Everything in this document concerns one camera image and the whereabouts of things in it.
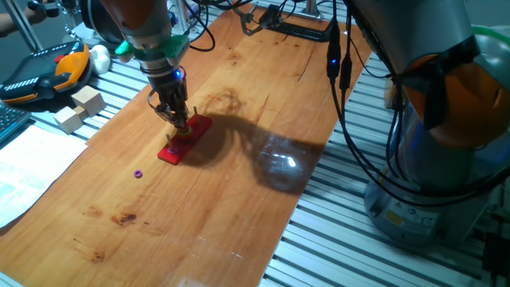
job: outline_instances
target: small purple object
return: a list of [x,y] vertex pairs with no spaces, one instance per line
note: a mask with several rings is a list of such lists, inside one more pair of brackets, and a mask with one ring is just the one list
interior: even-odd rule
[[142,175],[143,175],[143,174],[142,174],[142,171],[141,171],[141,170],[135,171],[135,177],[136,177],[137,179],[141,178],[141,177],[142,177]]

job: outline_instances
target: wooden block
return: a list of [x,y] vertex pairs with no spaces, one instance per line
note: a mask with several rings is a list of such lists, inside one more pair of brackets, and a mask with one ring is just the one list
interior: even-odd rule
[[94,116],[103,108],[106,108],[106,103],[104,103],[101,93],[89,86],[84,86],[72,98],[74,103],[77,106],[83,107],[89,116]]
[[86,118],[88,118],[88,113],[87,111],[81,107],[81,106],[77,106],[73,109],[74,112],[76,112],[78,114],[78,116],[80,117],[80,120],[81,121],[84,121]]
[[57,122],[58,126],[61,127],[62,131],[67,132],[68,134],[76,131],[83,125],[80,120],[80,116],[78,116],[78,114],[70,107],[61,109],[53,116],[53,118]]

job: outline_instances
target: red block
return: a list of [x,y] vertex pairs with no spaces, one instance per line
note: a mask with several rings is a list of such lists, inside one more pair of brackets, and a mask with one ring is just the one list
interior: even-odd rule
[[200,140],[204,133],[206,133],[207,129],[209,129],[210,125],[213,123],[212,119],[206,116],[200,116],[197,124],[197,120],[195,116],[192,116],[188,120],[188,124],[193,131],[193,139],[190,141],[182,141],[179,139],[179,135],[175,135],[171,138],[171,142],[174,145],[174,153],[168,151],[168,143],[165,147],[159,151],[158,158],[166,161],[167,163],[171,163],[173,165],[178,165],[182,158],[186,155],[186,153],[193,148],[193,146]]

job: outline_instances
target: wooden table surface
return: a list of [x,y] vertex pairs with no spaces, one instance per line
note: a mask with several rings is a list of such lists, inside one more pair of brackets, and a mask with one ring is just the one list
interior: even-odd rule
[[24,286],[257,285],[336,122],[328,44],[246,37],[232,12],[210,29],[216,49],[182,61],[188,106],[213,119],[194,150],[177,167],[157,159],[172,127],[146,87],[0,230],[0,271]]

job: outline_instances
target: white paper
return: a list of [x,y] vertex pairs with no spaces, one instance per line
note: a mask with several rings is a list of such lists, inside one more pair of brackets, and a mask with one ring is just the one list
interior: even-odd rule
[[27,211],[85,148],[30,126],[0,150],[0,228]]

